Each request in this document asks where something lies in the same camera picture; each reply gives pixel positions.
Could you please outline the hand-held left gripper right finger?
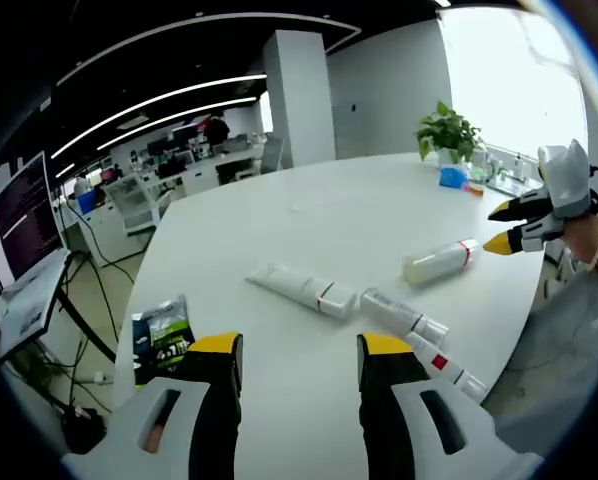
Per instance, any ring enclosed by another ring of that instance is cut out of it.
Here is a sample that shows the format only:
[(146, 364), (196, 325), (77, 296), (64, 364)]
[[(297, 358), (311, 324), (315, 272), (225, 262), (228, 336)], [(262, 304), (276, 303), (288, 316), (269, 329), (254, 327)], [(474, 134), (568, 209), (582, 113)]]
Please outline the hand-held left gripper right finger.
[(357, 337), (359, 421), (371, 479), (529, 479), (543, 459), (496, 434), (490, 414), (446, 379), (429, 377), (413, 346)]

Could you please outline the person's right hand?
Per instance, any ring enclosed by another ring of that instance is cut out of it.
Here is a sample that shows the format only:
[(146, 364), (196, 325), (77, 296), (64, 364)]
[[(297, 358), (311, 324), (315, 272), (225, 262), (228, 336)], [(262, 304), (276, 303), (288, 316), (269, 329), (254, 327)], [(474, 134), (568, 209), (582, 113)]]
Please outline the person's right hand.
[(587, 214), (565, 223), (563, 241), (574, 257), (591, 264), (598, 249), (598, 218)]

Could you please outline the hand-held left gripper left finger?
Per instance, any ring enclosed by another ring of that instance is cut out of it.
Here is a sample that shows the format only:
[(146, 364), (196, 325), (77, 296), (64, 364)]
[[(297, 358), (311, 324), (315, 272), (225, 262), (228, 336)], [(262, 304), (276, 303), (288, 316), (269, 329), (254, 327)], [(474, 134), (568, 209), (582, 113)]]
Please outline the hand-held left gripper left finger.
[[(76, 479), (232, 479), (241, 422), (243, 336), (201, 338), (172, 378), (156, 377), (114, 411), (105, 437), (62, 462)], [(143, 449), (162, 424), (159, 449)]]

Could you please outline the person's left hand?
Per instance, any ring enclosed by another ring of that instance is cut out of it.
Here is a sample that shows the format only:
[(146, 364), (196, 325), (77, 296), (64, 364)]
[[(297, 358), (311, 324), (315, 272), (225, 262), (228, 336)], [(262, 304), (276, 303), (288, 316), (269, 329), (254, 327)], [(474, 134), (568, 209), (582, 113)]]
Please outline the person's left hand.
[(163, 428), (162, 424), (155, 423), (152, 426), (148, 436), (146, 437), (143, 449), (151, 454), (154, 454), (158, 451), (161, 437), (163, 435)]

